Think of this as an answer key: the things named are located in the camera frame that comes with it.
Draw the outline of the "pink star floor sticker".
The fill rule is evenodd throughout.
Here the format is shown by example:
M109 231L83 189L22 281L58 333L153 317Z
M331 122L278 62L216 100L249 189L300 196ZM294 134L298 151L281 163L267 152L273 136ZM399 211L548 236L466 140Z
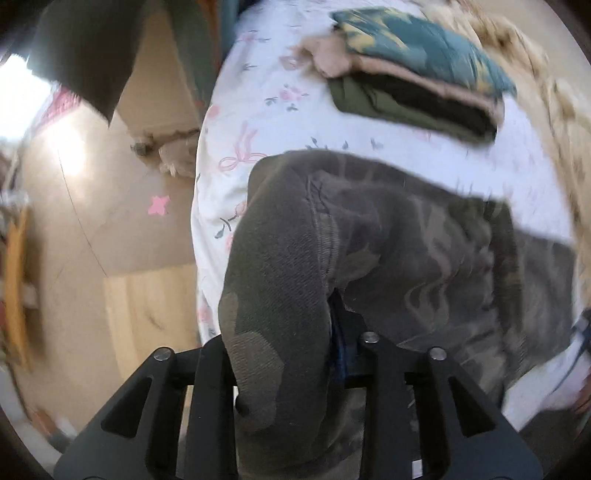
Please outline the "pink star floor sticker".
M147 210L147 214L150 216L165 216L167 214L167 206L170 201L170 197L166 196L152 196L151 203Z

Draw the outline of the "olive green folded garment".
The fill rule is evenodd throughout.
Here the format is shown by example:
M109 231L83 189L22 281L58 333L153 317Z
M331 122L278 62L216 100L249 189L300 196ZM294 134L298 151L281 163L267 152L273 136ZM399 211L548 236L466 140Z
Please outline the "olive green folded garment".
M491 143L499 121L485 109L444 98L388 75L355 72L328 81L335 107L344 113L445 133L470 143Z

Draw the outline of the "clear plastic bag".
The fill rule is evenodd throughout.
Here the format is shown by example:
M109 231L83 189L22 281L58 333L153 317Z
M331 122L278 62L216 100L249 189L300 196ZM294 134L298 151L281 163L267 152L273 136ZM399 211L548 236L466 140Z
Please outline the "clear plastic bag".
M199 129L160 136L146 134L134 140L131 151L139 158L157 159L163 174L194 178L199 136Z

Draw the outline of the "teal hanging cloth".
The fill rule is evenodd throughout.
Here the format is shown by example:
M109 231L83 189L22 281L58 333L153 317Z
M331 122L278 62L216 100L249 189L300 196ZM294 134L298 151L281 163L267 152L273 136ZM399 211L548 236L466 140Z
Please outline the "teal hanging cloth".
M218 72L235 42L243 2L173 0L164 4L190 95L204 118Z

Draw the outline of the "camouflage pants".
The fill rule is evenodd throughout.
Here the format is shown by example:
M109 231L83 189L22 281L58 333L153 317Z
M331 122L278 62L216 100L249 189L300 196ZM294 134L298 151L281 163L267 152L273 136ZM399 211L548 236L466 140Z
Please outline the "camouflage pants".
M365 400L335 378L332 294L400 347L443 347L500 402L569 346L575 268L502 201L325 150L259 161L218 304L240 474L355 477Z

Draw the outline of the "teal patterned folded garment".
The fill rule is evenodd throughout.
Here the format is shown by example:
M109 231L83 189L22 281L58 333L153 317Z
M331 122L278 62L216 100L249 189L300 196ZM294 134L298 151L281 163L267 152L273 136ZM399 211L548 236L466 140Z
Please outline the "teal patterned folded garment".
M488 54L436 23L391 7L338 10L331 17L353 53L491 97L517 94L514 82Z

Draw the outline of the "white floral bed sheet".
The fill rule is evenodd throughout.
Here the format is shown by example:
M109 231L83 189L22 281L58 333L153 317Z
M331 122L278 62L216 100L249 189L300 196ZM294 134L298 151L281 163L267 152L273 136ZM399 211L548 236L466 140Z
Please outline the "white floral bed sheet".
M204 340L221 336L218 304L252 169L290 151L353 155L461 197L502 201L517 229L574 251L555 168L515 99L505 97L504 122L491 143L339 111L328 81L294 52L305 36L332 30L331 13L331 6L313 1L263 1L238 22L197 145L191 230ZM569 346L531 369L500 401L516 427L543 410L590 412L590 357L576 322L582 307L577 272L576 258Z

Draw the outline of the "wooden furniture piece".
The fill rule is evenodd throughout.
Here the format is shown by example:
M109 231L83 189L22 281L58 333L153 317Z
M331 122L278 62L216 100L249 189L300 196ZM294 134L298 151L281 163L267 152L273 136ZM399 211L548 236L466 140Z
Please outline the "wooden furniture piece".
M26 311L39 308L38 292L25 280L27 230L31 209L23 207L10 220L1 257L1 334L9 361L31 369Z

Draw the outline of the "dark hanging garment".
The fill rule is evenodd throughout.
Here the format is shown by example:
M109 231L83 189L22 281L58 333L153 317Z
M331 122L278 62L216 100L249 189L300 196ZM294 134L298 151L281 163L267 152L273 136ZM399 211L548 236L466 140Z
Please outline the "dark hanging garment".
M111 121L132 74L147 19L161 1L53 1L41 15L27 66Z

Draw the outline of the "cream fluffy blanket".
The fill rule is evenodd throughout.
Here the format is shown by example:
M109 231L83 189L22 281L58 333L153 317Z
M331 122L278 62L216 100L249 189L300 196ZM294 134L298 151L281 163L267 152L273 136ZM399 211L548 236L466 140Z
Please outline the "cream fluffy blanket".
M545 50L509 18L475 1L441 1L425 16L484 48L508 69L518 103L554 161L579 243L590 241L590 102L557 76Z

